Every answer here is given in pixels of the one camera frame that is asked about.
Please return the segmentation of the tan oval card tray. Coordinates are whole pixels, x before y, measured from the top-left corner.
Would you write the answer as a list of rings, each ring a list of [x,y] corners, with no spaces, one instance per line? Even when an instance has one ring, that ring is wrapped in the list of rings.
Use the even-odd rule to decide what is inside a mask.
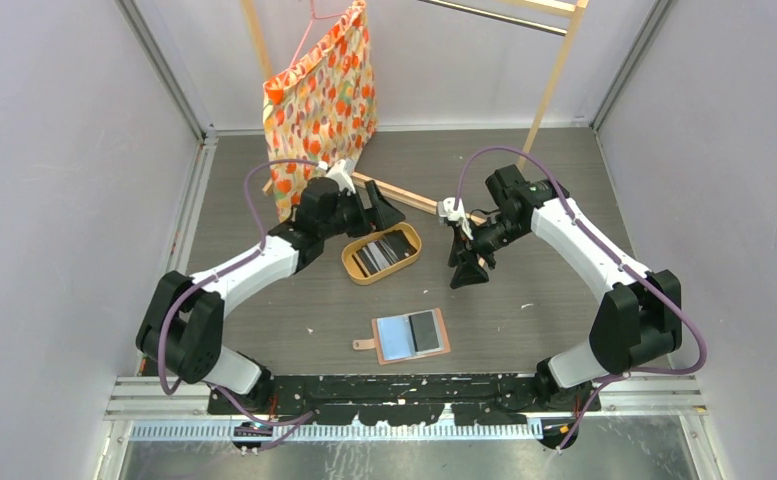
[[[409,223],[401,222],[348,244],[341,253],[341,261],[355,284],[370,285],[412,265],[421,250],[417,231]]]

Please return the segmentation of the dark credit card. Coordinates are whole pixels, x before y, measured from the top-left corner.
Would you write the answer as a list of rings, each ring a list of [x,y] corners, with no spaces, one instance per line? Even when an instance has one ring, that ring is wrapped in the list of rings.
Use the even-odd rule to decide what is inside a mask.
[[[409,324],[416,353],[437,350],[441,347],[440,327],[433,311],[411,314]]]

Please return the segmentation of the pink leather card holder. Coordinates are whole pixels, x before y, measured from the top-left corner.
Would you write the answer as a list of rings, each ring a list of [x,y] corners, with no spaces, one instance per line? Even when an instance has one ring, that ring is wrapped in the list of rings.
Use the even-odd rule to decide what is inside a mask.
[[[414,313],[433,311],[440,327],[441,347],[423,353],[416,353],[412,343],[409,316]],[[448,354],[452,351],[446,324],[440,308],[412,313],[375,318],[371,321],[372,337],[352,341],[354,351],[374,350],[380,365],[395,364],[419,358]]]

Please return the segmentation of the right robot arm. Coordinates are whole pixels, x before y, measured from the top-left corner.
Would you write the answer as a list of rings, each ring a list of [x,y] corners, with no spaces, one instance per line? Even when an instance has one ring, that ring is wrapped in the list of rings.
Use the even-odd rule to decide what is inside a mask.
[[[598,302],[587,339],[538,363],[534,392],[541,406],[560,410],[574,398],[576,386],[621,375],[681,346],[682,322],[674,311],[681,304],[681,285],[674,274],[631,261],[551,180],[529,182],[508,166],[485,185],[496,208],[480,224],[455,197],[436,207],[453,230],[451,288],[488,282],[495,252],[534,234],[574,269]]]

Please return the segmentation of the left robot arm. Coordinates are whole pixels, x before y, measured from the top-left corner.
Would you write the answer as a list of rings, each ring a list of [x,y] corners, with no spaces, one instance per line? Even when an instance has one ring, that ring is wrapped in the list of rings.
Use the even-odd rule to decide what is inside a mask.
[[[364,237],[404,221],[375,182],[365,188],[362,198],[352,186],[326,177],[312,179],[290,215],[252,248],[195,276],[178,271],[163,275],[136,335],[136,348],[180,380],[223,387],[244,412],[262,412],[271,398],[269,385],[260,380],[265,369],[224,346],[224,321],[242,302],[310,265],[323,253],[326,240]]]

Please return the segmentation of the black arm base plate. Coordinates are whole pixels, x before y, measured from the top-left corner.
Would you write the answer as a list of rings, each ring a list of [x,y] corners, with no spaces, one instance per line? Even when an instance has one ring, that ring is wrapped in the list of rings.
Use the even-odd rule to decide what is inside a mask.
[[[565,390],[530,376],[493,374],[263,375],[247,394],[213,391],[213,415],[271,414],[294,420],[306,413],[318,425],[432,425],[452,417],[459,426],[517,425],[531,413],[573,417],[592,392],[583,383]]]

